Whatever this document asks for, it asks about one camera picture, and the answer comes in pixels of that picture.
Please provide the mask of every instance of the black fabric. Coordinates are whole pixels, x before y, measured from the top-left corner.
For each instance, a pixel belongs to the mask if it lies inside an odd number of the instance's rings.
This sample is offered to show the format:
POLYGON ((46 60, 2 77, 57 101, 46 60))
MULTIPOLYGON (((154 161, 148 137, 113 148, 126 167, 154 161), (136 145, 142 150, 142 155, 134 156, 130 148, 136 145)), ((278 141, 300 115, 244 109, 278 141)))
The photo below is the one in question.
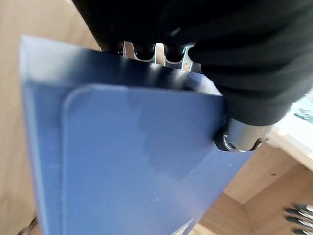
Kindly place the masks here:
POLYGON ((155 44, 137 45, 133 43, 134 52, 140 60, 150 60, 154 56, 155 44))
POLYGON ((193 43, 231 118, 279 121, 313 86, 313 0, 74 0, 100 43, 193 43))
POLYGON ((168 61, 176 63, 184 58, 184 49, 185 45, 180 47, 169 47, 168 45, 164 45, 164 55, 168 61))

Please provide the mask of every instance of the wooden furniture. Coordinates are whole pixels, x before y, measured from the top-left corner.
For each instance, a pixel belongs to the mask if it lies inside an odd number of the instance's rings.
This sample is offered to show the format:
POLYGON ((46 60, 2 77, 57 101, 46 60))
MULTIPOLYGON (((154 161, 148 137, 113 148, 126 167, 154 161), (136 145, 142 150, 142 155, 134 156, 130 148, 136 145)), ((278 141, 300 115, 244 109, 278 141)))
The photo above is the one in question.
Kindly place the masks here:
POLYGON ((282 208, 292 202, 313 203, 313 172, 265 143, 202 218, 194 234, 291 235, 282 208))

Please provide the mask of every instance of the wooden floor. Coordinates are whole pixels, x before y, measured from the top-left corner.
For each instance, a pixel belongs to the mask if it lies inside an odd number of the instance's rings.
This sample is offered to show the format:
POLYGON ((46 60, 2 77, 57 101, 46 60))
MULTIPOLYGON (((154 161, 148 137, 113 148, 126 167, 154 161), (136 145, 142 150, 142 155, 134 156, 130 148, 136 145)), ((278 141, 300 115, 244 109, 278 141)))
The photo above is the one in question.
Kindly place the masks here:
POLYGON ((18 80, 22 34, 98 49, 64 0, 0 0, 0 235, 15 235, 35 213, 18 80))

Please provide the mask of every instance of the blue plastic cover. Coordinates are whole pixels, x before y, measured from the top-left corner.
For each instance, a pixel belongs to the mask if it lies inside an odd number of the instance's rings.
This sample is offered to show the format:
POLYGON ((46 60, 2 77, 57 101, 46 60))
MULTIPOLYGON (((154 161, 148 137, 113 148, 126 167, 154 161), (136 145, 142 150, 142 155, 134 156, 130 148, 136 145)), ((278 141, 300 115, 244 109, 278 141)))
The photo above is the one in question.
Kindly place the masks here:
POLYGON ((215 147, 222 97, 174 91, 199 74, 33 37, 20 58, 45 235, 187 234, 251 155, 215 147))

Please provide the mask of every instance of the light wood surface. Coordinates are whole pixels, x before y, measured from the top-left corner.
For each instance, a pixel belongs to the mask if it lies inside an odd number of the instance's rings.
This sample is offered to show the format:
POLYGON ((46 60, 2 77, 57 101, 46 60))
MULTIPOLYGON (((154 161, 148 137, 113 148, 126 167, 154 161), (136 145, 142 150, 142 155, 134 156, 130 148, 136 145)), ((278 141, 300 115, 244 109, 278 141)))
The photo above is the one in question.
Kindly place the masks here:
POLYGON ((199 224, 217 235, 253 234, 243 205, 224 193, 220 195, 199 224))
POLYGON ((292 235, 284 206, 313 203, 313 172, 298 164, 244 204, 255 235, 292 235))
POLYGON ((188 235, 219 235, 219 234, 212 232, 210 229, 201 224, 196 224, 193 230, 188 235))
POLYGON ((76 9, 62 0, 0 1, 0 235, 15 235, 35 212, 18 80, 22 34, 98 49, 76 9))
POLYGON ((224 193, 244 204, 297 164, 283 150, 264 143, 238 172, 224 193))
MULTIPOLYGON (((297 123, 306 123, 305 121, 296 119, 296 123, 293 122, 292 125, 297 126, 297 123)), ((308 133, 309 135, 312 133, 311 129, 302 129, 303 133, 308 133)), ((298 162, 305 165, 308 169, 313 171, 313 149, 308 148, 303 145, 299 140, 295 139, 290 133, 288 133, 288 129, 283 129, 279 127, 274 127, 271 133, 268 136, 271 141, 273 141, 277 146, 279 146, 283 151, 290 154, 293 158, 295 158, 298 162)), ((312 137, 308 137, 308 141, 312 142, 312 137)))

